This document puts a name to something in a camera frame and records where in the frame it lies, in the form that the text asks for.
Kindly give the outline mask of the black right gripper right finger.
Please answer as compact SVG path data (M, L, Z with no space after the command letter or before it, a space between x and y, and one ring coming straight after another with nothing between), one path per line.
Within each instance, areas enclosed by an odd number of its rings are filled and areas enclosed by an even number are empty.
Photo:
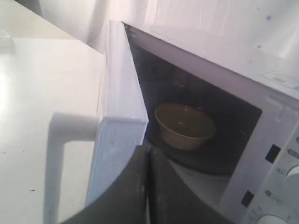
M149 150L149 220L152 224L230 224L200 200L158 148Z

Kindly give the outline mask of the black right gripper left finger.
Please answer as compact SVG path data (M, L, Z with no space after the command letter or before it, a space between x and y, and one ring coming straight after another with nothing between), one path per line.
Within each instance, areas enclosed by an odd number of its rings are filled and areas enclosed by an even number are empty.
M64 224L145 224L149 149L137 146L112 185Z

